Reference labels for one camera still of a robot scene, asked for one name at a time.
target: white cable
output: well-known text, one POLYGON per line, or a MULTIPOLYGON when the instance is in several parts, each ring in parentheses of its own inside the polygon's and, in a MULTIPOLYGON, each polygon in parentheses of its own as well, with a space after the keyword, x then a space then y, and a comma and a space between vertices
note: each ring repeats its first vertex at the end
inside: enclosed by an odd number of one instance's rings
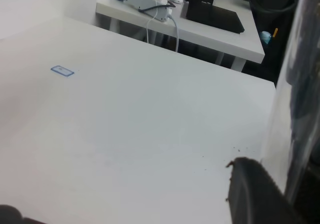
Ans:
POLYGON ((178 52, 178 47, 179 47, 179 30, 178 30, 178 25, 176 23, 176 21, 174 20, 174 18, 172 17, 172 15, 169 15, 168 16, 169 19, 172 19, 172 21, 174 22, 174 25, 175 25, 175 30, 176 30, 176 48, 175 48, 175 51, 178 52))
POLYGON ((155 17, 157 16, 157 14, 158 14, 158 8, 156 8, 156 14, 155 14, 155 16, 154 16, 152 19, 150 19, 150 20, 147 22, 147 24, 146 24, 146 33, 147 33, 147 35, 146 35, 146 42, 147 42, 147 43, 149 43, 148 25, 149 25, 150 21, 152 21, 152 20, 155 19, 155 17))

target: blue sticker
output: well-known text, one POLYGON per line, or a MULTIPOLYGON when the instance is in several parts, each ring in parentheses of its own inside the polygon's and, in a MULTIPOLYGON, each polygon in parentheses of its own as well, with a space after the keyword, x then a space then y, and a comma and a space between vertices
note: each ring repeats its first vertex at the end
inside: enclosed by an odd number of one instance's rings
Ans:
POLYGON ((68 70, 60 65, 54 66, 53 68, 51 68, 51 70, 66 77, 74 74, 73 71, 68 70))

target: black rubber object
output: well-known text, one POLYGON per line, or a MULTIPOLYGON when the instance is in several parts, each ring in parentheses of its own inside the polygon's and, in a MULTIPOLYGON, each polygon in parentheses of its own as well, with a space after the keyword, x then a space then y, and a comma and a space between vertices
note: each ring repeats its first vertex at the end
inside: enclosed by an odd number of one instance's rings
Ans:
POLYGON ((230 165, 228 201, 233 224, 304 223, 260 163, 242 157, 230 165))

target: table leg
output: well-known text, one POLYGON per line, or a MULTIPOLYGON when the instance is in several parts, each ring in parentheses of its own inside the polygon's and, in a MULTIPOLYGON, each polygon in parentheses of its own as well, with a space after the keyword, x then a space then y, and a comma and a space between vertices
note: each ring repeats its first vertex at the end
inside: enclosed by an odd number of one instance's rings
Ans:
POLYGON ((217 56, 216 61, 215 61, 216 65, 221 65, 221 62, 222 62, 222 59, 223 59, 224 55, 225 55, 224 52, 219 52, 218 53, 218 56, 217 56))
POLYGON ((120 32, 120 20, 111 18, 109 30, 118 34, 120 32))
POLYGON ((232 63, 231 69, 241 72, 245 66, 246 60, 239 57, 235 57, 234 59, 235 60, 232 63))
POLYGON ((149 44, 152 44, 152 45, 154 45, 155 43, 156 43, 156 37, 157 37, 157 35, 156 35, 156 31, 152 31, 152 30, 149 30, 149 31, 151 31, 151 35, 150 35, 150 39, 149 39, 149 44))

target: desk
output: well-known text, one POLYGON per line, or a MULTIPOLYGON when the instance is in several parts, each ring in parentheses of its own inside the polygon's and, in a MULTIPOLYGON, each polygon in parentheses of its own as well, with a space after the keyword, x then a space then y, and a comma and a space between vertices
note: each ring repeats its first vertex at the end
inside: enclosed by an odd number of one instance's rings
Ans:
MULTIPOLYGON (((180 39, 219 51, 220 54, 216 62, 218 65, 221 64, 224 53, 235 56, 231 67, 233 70, 241 71, 246 60, 260 64, 265 53, 249 3, 243 0, 214 0, 213 5, 236 12, 245 31, 236 34, 187 20, 185 16, 188 3, 184 3, 183 5, 176 4, 176 8, 172 10, 172 16, 179 27, 180 39)), ((96 7, 97 13, 113 18, 111 23, 113 30, 117 29, 114 20, 125 21, 145 28, 150 19, 148 15, 139 13, 118 0, 99 0, 96 7)), ((175 26, 171 20, 165 23, 153 20, 149 24, 149 29, 165 35, 176 36, 175 26)))
POLYGON ((0 62, 1 203, 45 223, 231 223, 225 166, 259 159, 273 83, 71 19, 1 41, 0 62))

